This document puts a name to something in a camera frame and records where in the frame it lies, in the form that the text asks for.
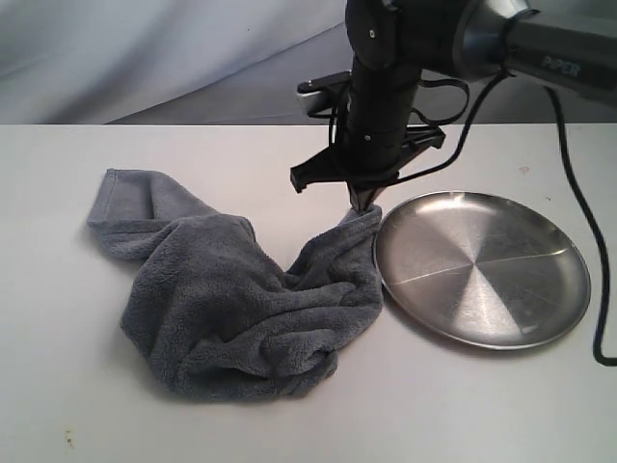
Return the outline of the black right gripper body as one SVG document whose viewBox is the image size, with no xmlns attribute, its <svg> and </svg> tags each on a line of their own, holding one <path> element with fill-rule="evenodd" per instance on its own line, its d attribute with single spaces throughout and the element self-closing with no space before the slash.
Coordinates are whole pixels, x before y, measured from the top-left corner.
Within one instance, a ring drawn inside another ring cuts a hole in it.
<svg viewBox="0 0 617 463">
<path fill-rule="evenodd" d="M 396 64 L 371 70 L 354 60 L 350 71 L 345 95 L 330 111 L 335 127 L 329 145 L 290 170 L 298 193 L 313 183 L 394 180 L 422 152 L 443 144 L 439 128 L 408 126 L 420 68 Z"/>
</svg>

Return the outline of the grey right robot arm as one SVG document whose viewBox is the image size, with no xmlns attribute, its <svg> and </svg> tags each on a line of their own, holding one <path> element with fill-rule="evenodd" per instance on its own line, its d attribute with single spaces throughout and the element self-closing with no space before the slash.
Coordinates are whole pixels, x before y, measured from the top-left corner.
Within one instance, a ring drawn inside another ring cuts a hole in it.
<svg viewBox="0 0 617 463">
<path fill-rule="evenodd" d="M 524 1 L 350 1 L 350 70 L 299 85 L 313 118 L 328 117 L 327 147 L 293 167 L 296 191 L 343 182 L 358 211 L 400 182 L 400 171 L 443 144 L 443 125 L 409 125 L 424 71 L 466 89 L 520 75 L 584 98 L 616 100 L 616 25 L 543 13 Z"/>
</svg>

